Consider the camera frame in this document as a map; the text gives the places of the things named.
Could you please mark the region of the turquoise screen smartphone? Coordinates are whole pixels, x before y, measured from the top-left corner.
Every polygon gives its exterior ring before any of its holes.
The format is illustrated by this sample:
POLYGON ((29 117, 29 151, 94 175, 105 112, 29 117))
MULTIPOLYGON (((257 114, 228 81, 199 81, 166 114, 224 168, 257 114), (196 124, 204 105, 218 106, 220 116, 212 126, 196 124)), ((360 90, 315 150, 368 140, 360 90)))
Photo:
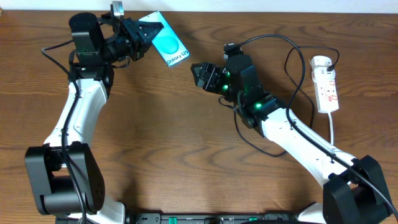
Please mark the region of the turquoise screen smartphone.
POLYGON ((143 22, 160 22, 163 25, 164 28, 153 39, 152 45, 168 67, 173 67, 189 58, 190 52, 160 11, 155 11, 139 20, 143 22))

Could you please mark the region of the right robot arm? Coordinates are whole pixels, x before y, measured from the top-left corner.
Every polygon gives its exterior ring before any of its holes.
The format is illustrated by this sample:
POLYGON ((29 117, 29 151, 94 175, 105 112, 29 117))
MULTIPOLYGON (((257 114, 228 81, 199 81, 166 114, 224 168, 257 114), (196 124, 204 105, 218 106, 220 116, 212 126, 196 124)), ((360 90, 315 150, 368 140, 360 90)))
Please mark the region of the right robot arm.
POLYGON ((191 66, 197 87, 221 95, 244 124, 276 143, 311 173, 323 190, 323 201, 296 215, 303 223, 380 223, 397 215, 379 163, 338 149, 264 90, 248 55, 228 57, 225 66, 191 66))

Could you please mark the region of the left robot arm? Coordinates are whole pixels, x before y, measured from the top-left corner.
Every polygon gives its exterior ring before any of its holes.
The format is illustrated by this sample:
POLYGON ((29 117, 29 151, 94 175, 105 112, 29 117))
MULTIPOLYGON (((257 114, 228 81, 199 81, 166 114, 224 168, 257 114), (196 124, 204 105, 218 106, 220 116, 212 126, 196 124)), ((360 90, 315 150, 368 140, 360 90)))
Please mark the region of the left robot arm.
POLYGON ((82 12, 69 26, 75 49, 65 69, 67 101, 50 136, 43 145, 28 148, 24 157, 35 205, 59 223, 127 223, 125 205, 106 195, 90 147, 116 62, 142 58, 163 24, 116 12, 101 17, 82 12))

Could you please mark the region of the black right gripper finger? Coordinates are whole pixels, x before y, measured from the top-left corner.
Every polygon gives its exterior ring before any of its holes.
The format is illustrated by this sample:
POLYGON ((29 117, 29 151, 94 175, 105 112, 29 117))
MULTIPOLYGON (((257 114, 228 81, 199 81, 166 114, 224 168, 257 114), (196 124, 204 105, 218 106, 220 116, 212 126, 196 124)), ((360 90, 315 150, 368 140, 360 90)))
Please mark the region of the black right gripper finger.
POLYGON ((211 75, 210 63, 194 63, 191 65, 191 71, 194 78, 209 78, 211 75))
POLYGON ((196 86, 199 88, 203 88, 207 84, 207 75, 197 75, 196 76, 196 86))

